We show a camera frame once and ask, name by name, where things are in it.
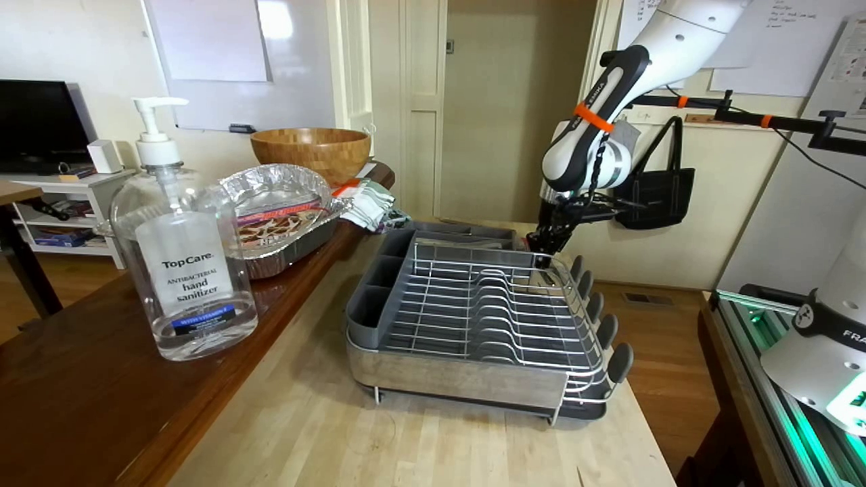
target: paper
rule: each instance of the paper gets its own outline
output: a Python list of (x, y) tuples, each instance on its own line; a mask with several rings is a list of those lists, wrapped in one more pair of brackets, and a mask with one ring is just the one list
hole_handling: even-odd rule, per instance
[(747, 67), (715, 71), (713, 88), (805, 97), (826, 61), (835, 37), (864, 0), (761, 0), (756, 60)]
[[(637, 36), (646, 28), (660, 0), (625, 0), (617, 48), (625, 48), (637, 40)], [(756, 10), (759, 0), (743, 14), (726, 42), (710, 56), (705, 67), (738, 67), (753, 61), (753, 40), (756, 40)]]
[(257, 3), (146, 0), (171, 80), (269, 80)]

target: bottle label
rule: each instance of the bottle label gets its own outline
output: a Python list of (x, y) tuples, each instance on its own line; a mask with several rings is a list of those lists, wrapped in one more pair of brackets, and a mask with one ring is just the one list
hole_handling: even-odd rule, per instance
[(234, 298), (234, 285), (218, 216), (197, 212), (163, 214), (138, 225), (135, 237), (163, 313), (174, 318), (177, 331), (204, 328), (235, 313), (226, 302)]

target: black bag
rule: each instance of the black bag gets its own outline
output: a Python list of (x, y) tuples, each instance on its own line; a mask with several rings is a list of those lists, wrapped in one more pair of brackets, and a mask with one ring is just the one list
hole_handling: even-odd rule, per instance
[[(675, 126), (668, 171), (645, 171), (656, 147)], [(672, 117), (642, 153), (625, 183), (614, 186), (614, 198), (625, 201), (614, 214), (614, 221), (633, 230), (679, 225), (687, 214), (697, 171), (679, 167), (683, 152), (683, 120)]]

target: shelf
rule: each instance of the shelf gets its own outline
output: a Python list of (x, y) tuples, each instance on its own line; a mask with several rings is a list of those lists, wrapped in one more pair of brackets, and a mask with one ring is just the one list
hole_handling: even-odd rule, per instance
[[(36, 212), (31, 203), (15, 203), (15, 225), (23, 230), (24, 240), (36, 255), (82, 255), (82, 256), (111, 256), (123, 268), (120, 251), (109, 235), (100, 235), (109, 225), (109, 205), (117, 189), (132, 172), (97, 172), (86, 179), (67, 176), (6, 176), (6, 182), (31, 183), (42, 189), (42, 201), (58, 212), (75, 214), (73, 220), (58, 220), (52, 214)], [(93, 235), (89, 247), (47, 247), (50, 243), (82, 243), (79, 235)]]
[(52, 216), (28, 216), (28, 220), (15, 220), (16, 225), (24, 226), (97, 226), (96, 220), (52, 220)]
[(93, 256), (111, 255), (109, 247), (38, 247), (38, 243), (31, 243), (31, 248), (42, 251), (42, 255), (93, 255)]

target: tray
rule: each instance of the tray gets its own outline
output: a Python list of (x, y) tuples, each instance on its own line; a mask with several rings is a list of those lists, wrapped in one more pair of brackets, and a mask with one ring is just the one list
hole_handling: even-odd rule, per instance
[(257, 164), (220, 182), (235, 212), (249, 278), (272, 278), (335, 230), (327, 182), (300, 164)]
[(630, 368), (629, 347), (607, 350), (617, 322), (581, 264), (515, 243), (484, 226), (388, 233), (347, 308), (351, 377), (377, 400), (404, 389), (545, 408), (553, 421), (604, 417)]

